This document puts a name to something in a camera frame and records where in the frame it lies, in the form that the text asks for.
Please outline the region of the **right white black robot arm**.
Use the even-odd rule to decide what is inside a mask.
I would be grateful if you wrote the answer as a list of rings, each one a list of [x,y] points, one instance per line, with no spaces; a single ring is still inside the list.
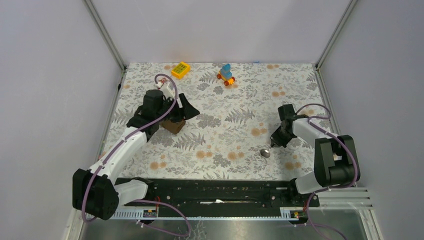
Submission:
[[[355,142],[350,135],[323,129],[312,121],[313,117],[295,111],[292,104],[277,110],[281,124],[272,133],[270,146],[286,148],[292,140],[300,138],[314,149],[312,172],[290,182],[286,198],[291,205],[301,205],[307,194],[348,188],[360,179]]]

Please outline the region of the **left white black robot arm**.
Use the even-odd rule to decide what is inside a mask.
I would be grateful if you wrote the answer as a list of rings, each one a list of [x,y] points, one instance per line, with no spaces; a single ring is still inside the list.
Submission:
[[[166,95],[151,89],[143,97],[123,134],[113,147],[89,169],[78,169],[72,176],[72,206],[83,215],[102,220],[110,219],[117,208],[138,200],[148,206],[155,200],[155,192],[143,180],[116,181],[128,161],[158,131],[160,123],[180,123],[192,119],[200,111],[185,95]]]

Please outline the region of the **metal spoon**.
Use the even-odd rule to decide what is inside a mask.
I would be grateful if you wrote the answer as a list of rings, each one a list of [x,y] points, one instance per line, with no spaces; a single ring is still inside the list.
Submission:
[[[260,150],[260,155],[264,158],[270,158],[272,155],[272,149],[273,149],[273,145],[271,145],[268,148],[264,148]]]

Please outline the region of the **brown cloth napkin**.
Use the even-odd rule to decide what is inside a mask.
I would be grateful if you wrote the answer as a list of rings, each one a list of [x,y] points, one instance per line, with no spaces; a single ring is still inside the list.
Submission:
[[[182,130],[185,124],[185,120],[182,120],[180,122],[172,122],[171,120],[166,120],[161,123],[161,126],[164,129],[168,130],[170,133],[177,135]]]

